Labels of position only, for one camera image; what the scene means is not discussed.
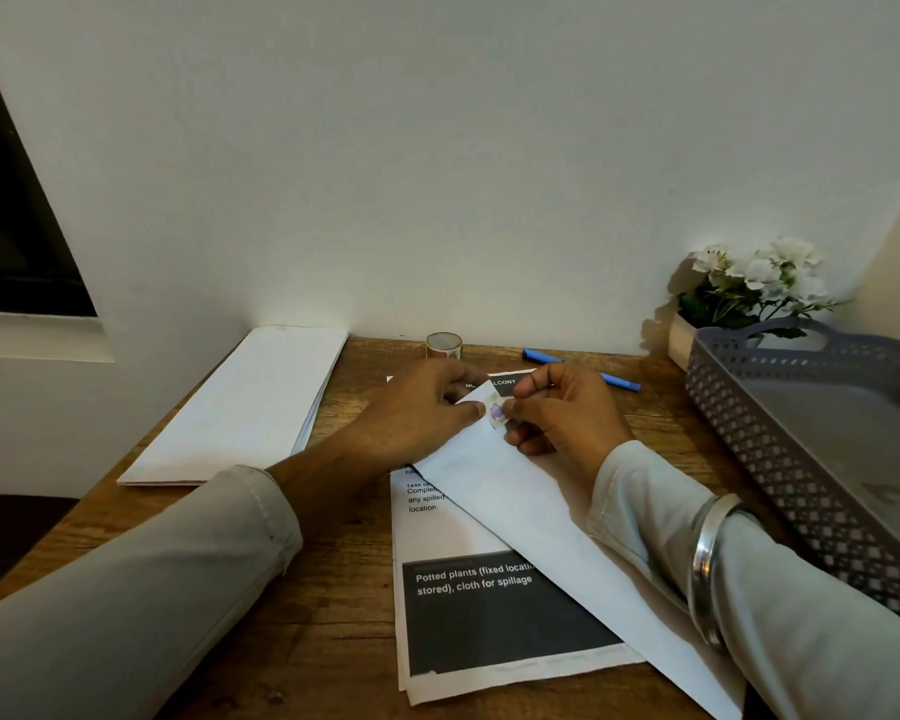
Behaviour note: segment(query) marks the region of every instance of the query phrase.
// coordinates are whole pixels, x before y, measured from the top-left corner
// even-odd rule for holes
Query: desk surface
[[[320,404],[312,441],[349,423],[385,378],[420,359],[422,349],[413,341],[349,338]],[[743,496],[775,538],[792,543],[769,503],[744,478],[691,403],[684,374],[672,362],[595,353],[560,355],[642,384],[639,393],[614,391],[636,438],[714,492]],[[488,372],[532,366],[520,360],[516,348],[467,346],[464,357]],[[0,581],[0,599],[155,516],[189,492],[185,487],[116,483],[185,401]],[[410,708],[396,688],[393,578],[390,489],[382,478],[364,489],[322,537],[308,544],[285,577],[272,582],[160,717],[709,717],[647,664],[496,687]],[[745,715],[756,714],[763,711],[748,701]]]

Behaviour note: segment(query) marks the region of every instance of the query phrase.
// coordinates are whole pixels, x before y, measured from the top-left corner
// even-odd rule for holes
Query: hand
[[[487,408],[465,401],[465,384],[488,376],[458,359],[429,359],[395,376],[373,398],[346,432],[375,474],[395,470],[435,452]]]
[[[514,386],[513,396],[504,413],[519,424],[506,441],[530,456],[555,450],[590,493],[613,448],[634,438],[611,390],[589,368],[547,363]]]

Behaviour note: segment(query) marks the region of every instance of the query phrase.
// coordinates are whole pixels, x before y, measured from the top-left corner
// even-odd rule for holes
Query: pen
[[[540,353],[540,351],[535,351],[532,348],[524,348],[523,357],[527,359],[527,361],[535,361],[538,364],[556,364],[558,362],[564,361],[564,359],[559,359],[556,356],[551,356],[547,353]],[[600,372],[600,376],[603,377],[603,381],[605,381],[612,387],[620,387],[621,389],[626,389],[630,392],[640,391],[640,385],[635,384],[633,381],[627,381],[627,379],[618,379],[616,376],[611,376],[608,373],[603,373],[602,371]]]

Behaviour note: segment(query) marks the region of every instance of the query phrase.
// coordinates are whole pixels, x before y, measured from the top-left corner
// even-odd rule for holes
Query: plastic basket
[[[825,347],[756,347],[794,326]],[[805,318],[701,328],[687,391],[827,570],[900,615],[900,340]]]

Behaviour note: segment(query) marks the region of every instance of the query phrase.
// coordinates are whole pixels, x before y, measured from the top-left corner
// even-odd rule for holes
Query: flower pot
[[[667,353],[684,372],[687,371],[687,363],[690,361],[690,350],[693,348],[693,337],[696,333],[697,329],[684,320],[679,313],[673,314]]]

